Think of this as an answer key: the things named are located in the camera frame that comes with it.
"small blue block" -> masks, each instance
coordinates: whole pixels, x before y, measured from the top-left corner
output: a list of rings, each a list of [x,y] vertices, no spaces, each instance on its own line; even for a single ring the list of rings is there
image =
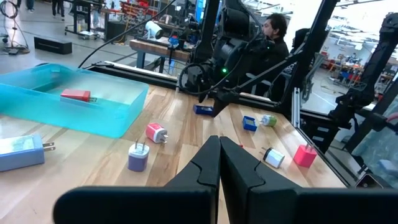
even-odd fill
[[[211,115],[213,112],[212,106],[193,105],[193,111],[196,114]]]
[[[249,130],[249,131],[256,131],[257,126],[256,126],[256,119],[251,118],[249,116],[243,116],[243,129]]]

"metal prong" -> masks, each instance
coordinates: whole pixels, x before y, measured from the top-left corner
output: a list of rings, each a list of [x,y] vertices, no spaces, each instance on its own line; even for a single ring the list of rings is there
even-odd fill
[[[43,144],[43,147],[53,146],[54,142],[47,142]]]
[[[54,150],[55,150],[55,147],[47,147],[47,148],[43,148],[43,150],[44,150],[45,152],[54,151]]]

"workbench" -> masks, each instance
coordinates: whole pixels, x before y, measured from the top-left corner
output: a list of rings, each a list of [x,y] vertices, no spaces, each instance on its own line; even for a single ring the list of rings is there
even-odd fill
[[[197,103],[193,96],[150,85],[144,109],[120,139],[0,116],[0,138],[37,133],[43,142],[56,146],[45,153],[45,164],[0,172],[0,223],[52,223],[55,201],[82,185],[163,186],[211,135],[229,137],[257,159],[264,156],[262,147],[273,147],[285,155],[275,171],[302,187],[345,187],[320,157],[309,169],[292,161],[298,146],[307,142],[283,115],[231,104],[212,118],[196,115],[192,107]],[[244,115],[259,120],[264,114],[277,117],[275,127],[259,126],[256,132],[243,129]],[[146,138],[144,130],[150,122],[169,131],[167,143],[154,144]],[[136,140],[150,147],[144,172],[126,167],[128,149]],[[222,190],[218,216],[218,223],[229,222]]]
[[[169,44],[169,39],[166,37],[161,37],[159,40],[156,40],[161,44]],[[165,58],[170,57],[170,50],[159,44],[152,44],[142,40],[130,40],[130,48],[137,52],[137,68],[144,68],[145,66],[145,56],[146,53],[158,55],[162,57],[162,62],[160,65],[159,72],[162,73],[163,66],[165,62]],[[193,45],[187,44],[187,49],[192,49]],[[172,53],[172,60],[177,60],[181,62],[186,62],[189,59],[190,53],[183,50],[174,50]]]

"man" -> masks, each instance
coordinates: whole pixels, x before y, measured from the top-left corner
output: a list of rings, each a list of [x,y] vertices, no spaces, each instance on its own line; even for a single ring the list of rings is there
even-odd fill
[[[63,0],[52,0],[52,15],[56,18],[56,10],[55,8],[59,7],[61,9],[61,20],[65,21],[65,9],[63,7]]]
[[[287,56],[289,56],[289,50],[287,49],[284,37],[287,32],[286,19],[282,14],[273,13],[265,21],[262,32],[264,35],[268,36],[275,42],[275,47],[268,53],[264,54],[262,57],[255,59],[252,63],[252,68],[250,73],[253,75],[258,75],[272,66],[283,61]],[[273,88],[271,89],[269,98],[272,101],[280,101],[284,94],[285,89],[285,78],[280,76],[275,80],[276,75],[267,76],[265,80],[269,82],[274,82]],[[269,86],[263,84],[258,84],[256,87],[256,95],[262,96],[266,91],[268,91]]]
[[[17,0],[17,7],[18,7],[18,9],[19,8],[21,8],[21,2],[22,2],[22,0]],[[28,12],[30,12],[30,13],[33,13],[34,12],[34,8],[33,8],[33,6],[34,6],[34,0],[26,0],[26,9],[27,9],[27,11]]]

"white lamp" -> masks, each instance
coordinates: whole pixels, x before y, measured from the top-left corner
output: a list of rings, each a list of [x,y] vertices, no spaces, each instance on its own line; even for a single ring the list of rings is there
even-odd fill
[[[149,21],[145,25],[145,29],[148,31],[148,39],[154,37],[155,39],[159,39],[163,36],[163,30],[156,23]]]

